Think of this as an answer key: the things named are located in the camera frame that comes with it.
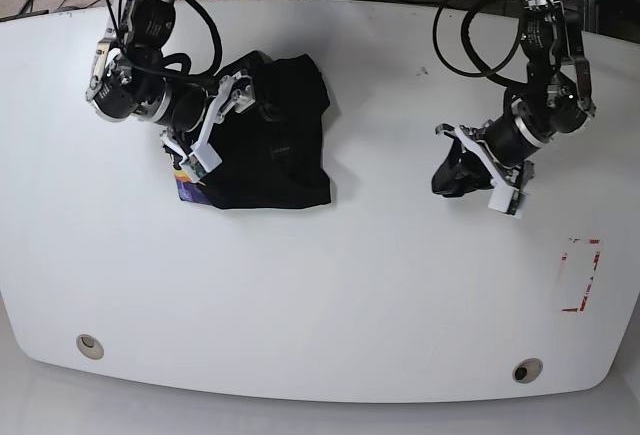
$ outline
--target circular hole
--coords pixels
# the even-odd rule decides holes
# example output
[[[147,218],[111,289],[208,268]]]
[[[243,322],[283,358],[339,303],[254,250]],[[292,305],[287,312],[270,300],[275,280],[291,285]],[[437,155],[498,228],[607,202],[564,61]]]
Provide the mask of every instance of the circular hole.
[[[513,379],[518,383],[531,383],[540,376],[541,372],[542,362],[537,358],[530,358],[513,370]]]
[[[91,335],[80,335],[76,339],[76,345],[80,353],[91,360],[100,360],[104,357],[104,348]]]

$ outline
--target white table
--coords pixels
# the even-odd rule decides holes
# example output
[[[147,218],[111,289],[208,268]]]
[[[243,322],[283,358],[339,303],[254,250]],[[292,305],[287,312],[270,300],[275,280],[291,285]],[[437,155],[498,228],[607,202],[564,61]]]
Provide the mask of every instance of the white table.
[[[206,7],[225,62],[253,49],[308,53],[323,71],[335,203],[223,213],[180,202],[159,127],[108,124],[84,101],[105,10],[1,25],[0,290],[29,357],[192,390],[342,402],[522,397],[605,377],[640,292],[638,47],[586,36],[598,117],[534,158],[538,176],[515,220],[489,210],[487,193],[431,194],[450,147],[435,126],[478,125],[502,104],[499,87],[437,61],[433,10]],[[444,51],[471,68],[451,15]],[[178,17],[167,53],[206,67],[204,24],[186,6]],[[476,25],[494,63],[513,21]],[[524,59],[506,73],[523,77]],[[582,299],[585,275],[570,237],[601,240],[577,313],[562,311],[567,290]],[[572,263],[560,273],[565,252]],[[206,266],[189,261],[194,253]],[[104,345],[102,360],[78,351],[85,333]],[[542,360],[542,374],[515,383],[528,358]]]

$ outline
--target table surface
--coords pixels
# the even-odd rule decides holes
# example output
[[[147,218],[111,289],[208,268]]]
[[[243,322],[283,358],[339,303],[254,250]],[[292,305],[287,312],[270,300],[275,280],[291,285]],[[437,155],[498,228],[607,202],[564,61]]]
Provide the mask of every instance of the table surface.
[[[515,220],[489,210],[488,193],[431,194],[450,148],[435,126],[477,126],[502,105],[499,87],[440,65],[434,10],[205,6],[225,62],[254,49],[308,53],[324,73],[335,202],[303,212],[180,202],[160,128],[106,123],[84,101],[106,11],[2,24],[0,290],[29,357],[178,388],[340,402],[522,397],[606,376],[640,292],[638,47],[585,36],[598,116],[534,157]],[[205,25],[184,5],[178,18],[166,53],[187,51],[205,68]],[[471,68],[460,19],[444,17],[443,50]],[[472,36],[494,64],[514,32],[512,20],[482,16]],[[505,73],[522,78],[524,64],[519,56]],[[577,313],[562,311],[574,272],[584,276],[570,238],[600,240]],[[102,360],[80,354],[80,334],[104,345]],[[529,358],[542,374],[515,383]]]

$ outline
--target black fabric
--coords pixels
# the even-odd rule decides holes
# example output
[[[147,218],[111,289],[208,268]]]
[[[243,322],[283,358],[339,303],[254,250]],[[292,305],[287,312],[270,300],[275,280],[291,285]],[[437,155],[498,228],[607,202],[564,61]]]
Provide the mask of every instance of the black fabric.
[[[223,210],[331,203],[322,169],[321,119],[330,105],[322,74],[304,55],[262,65],[253,78],[259,106],[214,127],[210,142],[223,162],[198,188]]]

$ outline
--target black cloth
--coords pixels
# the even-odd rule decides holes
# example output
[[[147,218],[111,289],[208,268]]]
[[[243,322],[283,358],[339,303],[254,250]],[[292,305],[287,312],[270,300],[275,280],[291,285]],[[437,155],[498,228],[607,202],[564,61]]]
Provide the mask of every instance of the black cloth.
[[[307,55],[257,67],[258,104],[229,113],[210,142],[222,164],[198,188],[219,209],[303,209],[331,203],[322,169],[322,74]]]

